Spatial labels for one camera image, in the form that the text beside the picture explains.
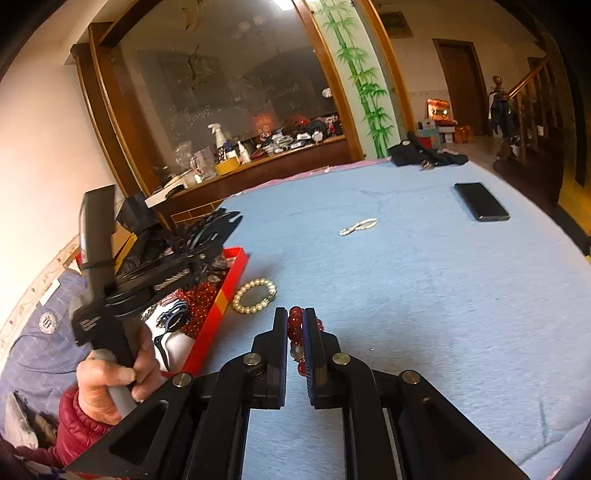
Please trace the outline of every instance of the smartphone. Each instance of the smartphone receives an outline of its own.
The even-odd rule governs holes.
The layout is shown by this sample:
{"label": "smartphone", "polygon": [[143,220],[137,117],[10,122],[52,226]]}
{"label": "smartphone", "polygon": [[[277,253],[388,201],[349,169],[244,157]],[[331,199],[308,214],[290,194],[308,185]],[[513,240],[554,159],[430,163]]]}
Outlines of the smartphone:
{"label": "smartphone", "polygon": [[479,222],[509,219],[509,213],[482,183],[456,183],[454,188]]}

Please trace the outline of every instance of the finger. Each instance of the finger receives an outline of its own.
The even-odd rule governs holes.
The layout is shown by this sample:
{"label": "finger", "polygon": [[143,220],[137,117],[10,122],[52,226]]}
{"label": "finger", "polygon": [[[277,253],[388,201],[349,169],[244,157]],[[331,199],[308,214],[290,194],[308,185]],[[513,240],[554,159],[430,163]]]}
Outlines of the finger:
{"label": "finger", "polygon": [[154,353],[154,348],[151,348],[150,350],[140,350],[134,363],[136,382],[142,383],[148,374],[152,370],[158,369],[159,366]]}
{"label": "finger", "polygon": [[144,401],[160,386],[160,370],[153,369],[142,383],[135,384],[131,396],[135,401]]}
{"label": "finger", "polygon": [[133,382],[135,370],[106,360],[89,358],[78,364],[76,377],[81,388],[116,387]]}
{"label": "finger", "polygon": [[154,350],[154,342],[152,341],[152,330],[150,330],[150,327],[148,327],[145,323],[142,323],[138,335],[139,347],[142,350]]}

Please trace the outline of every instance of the wooden door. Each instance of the wooden door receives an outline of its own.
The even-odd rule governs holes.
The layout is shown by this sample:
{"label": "wooden door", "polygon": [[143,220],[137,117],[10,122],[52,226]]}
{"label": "wooden door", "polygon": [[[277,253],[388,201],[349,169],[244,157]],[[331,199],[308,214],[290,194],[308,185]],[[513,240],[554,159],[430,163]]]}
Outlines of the wooden door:
{"label": "wooden door", "polygon": [[474,44],[434,38],[452,101],[454,119],[470,125],[475,135],[487,135],[488,102],[480,62]]}

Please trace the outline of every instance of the red puffer jacket sleeve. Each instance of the red puffer jacket sleeve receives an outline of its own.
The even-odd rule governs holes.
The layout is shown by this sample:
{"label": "red puffer jacket sleeve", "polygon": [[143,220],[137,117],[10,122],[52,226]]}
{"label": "red puffer jacket sleeve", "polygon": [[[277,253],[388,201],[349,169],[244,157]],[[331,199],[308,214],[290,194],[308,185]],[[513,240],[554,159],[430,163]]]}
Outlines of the red puffer jacket sleeve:
{"label": "red puffer jacket sleeve", "polygon": [[49,450],[18,447],[17,455],[44,465],[66,466],[111,428],[92,420],[82,411],[78,404],[77,385],[72,385],[61,396],[59,417],[55,447]]}

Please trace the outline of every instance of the spray bottle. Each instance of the spray bottle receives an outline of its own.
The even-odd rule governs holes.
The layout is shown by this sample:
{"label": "spray bottle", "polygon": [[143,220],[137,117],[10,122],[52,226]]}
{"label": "spray bottle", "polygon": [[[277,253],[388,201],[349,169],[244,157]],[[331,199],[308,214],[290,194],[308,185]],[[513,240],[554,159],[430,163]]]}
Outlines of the spray bottle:
{"label": "spray bottle", "polygon": [[212,129],[212,133],[216,136],[216,148],[217,148],[217,159],[216,163],[226,160],[226,151],[224,149],[224,143],[226,143],[226,137],[222,133],[222,126],[220,124],[208,125]]}

